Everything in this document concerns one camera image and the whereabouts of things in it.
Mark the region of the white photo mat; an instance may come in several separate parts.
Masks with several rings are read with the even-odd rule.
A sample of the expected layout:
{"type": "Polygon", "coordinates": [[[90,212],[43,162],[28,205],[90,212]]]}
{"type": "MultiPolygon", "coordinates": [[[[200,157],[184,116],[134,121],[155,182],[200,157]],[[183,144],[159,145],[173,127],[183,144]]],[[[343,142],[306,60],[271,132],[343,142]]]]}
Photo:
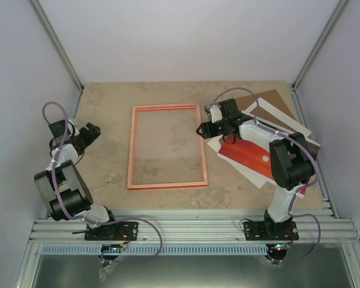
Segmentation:
{"type": "MultiPolygon", "coordinates": [[[[269,123],[286,133],[301,132],[305,137],[310,136],[311,131],[297,122],[293,117],[276,108],[264,98],[259,99],[259,120],[269,123]]],[[[228,138],[223,142],[221,136],[212,138],[208,146],[217,153],[217,156],[230,163],[239,173],[250,180],[257,188],[269,182],[275,184],[271,175],[270,154],[267,151],[268,144],[262,140],[255,144],[247,140],[238,139],[232,143],[228,138]]]]}

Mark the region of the red sunset photo print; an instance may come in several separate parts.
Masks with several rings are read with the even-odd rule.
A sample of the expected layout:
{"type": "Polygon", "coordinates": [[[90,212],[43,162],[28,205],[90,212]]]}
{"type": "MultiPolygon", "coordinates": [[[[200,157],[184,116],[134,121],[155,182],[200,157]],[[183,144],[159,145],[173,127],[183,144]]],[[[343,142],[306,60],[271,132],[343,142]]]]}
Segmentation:
{"type": "Polygon", "coordinates": [[[232,136],[216,138],[217,156],[226,160],[239,173],[251,181],[257,188],[262,188],[265,183],[276,185],[271,172],[270,153],[260,146],[241,139],[233,142],[232,136]]]}

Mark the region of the red wooden picture frame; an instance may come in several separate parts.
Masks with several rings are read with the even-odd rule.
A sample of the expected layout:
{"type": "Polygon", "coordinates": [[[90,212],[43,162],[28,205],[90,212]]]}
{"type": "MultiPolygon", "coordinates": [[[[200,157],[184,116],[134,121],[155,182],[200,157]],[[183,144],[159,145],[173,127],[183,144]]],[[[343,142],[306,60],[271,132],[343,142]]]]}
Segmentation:
{"type": "Polygon", "coordinates": [[[130,149],[128,156],[128,173],[127,173],[127,189],[128,190],[154,190],[168,188],[199,188],[208,186],[208,173],[206,167],[205,146],[201,138],[199,138],[200,164],[202,172],[202,181],[196,182],[172,182],[162,184],[134,184],[134,161],[136,150],[136,133],[137,133],[137,116],[139,112],[154,112],[167,110],[195,110],[196,122],[201,123],[200,105],[199,103],[184,104],[155,104],[145,106],[134,106],[131,116],[131,133],[130,133],[130,149]]]}

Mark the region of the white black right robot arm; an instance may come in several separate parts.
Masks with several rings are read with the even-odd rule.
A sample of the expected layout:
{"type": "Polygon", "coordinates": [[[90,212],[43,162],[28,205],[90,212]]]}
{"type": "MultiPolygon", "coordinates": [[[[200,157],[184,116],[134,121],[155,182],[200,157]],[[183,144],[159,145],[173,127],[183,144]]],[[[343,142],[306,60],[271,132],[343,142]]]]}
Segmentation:
{"type": "Polygon", "coordinates": [[[247,239],[265,235],[278,239],[293,232],[292,209],[298,194],[315,175],[315,158],[305,136],[287,134],[238,109],[234,99],[205,108],[210,121],[200,124],[196,133],[203,139],[221,137],[219,154],[249,168],[276,184],[273,200],[261,222],[246,221],[247,239]]]}

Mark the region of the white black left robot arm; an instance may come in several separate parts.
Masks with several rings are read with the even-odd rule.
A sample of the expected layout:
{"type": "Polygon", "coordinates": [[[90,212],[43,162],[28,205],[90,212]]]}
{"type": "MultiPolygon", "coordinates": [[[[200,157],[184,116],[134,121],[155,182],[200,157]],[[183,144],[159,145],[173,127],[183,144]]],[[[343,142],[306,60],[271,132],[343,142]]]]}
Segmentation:
{"type": "Polygon", "coordinates": [[[105,239],[114,239],[119,234],[119,224],[109,209],[94,203],[76,167],[85,149],[101,135],[100,127],[89,122],[78,128],[69,119],[54,122],[49,129],[53,135],[49,142],[51,161],[34,176],[48,214],[55,221],[82,220],[89,228],[98,228],[105,239]]]}

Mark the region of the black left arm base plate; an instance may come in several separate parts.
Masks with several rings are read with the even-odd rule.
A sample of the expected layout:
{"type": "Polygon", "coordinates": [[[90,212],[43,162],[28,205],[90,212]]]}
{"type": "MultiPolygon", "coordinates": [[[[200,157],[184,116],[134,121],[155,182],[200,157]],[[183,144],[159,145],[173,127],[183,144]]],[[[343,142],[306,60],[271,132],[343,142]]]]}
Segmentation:
{"type": "Polygon", "coordinates": [[[87,227],[86,241],[122,241],[130,242],[137,239],[139,224],[135,221],[122,221],[117,224],[102,225],[97,228],[87,227]]]}

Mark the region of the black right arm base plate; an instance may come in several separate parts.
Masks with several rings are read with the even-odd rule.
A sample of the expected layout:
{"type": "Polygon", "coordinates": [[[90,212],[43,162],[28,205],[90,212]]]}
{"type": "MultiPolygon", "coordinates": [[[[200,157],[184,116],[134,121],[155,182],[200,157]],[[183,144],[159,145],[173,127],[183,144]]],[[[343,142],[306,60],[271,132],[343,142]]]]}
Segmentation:
{"type": "Polygon", "coordinates": [[[266,224],[264,221],[245,221],[242,224],[247,241],[296,241],[299,239],[296,223],[266,224]]]}

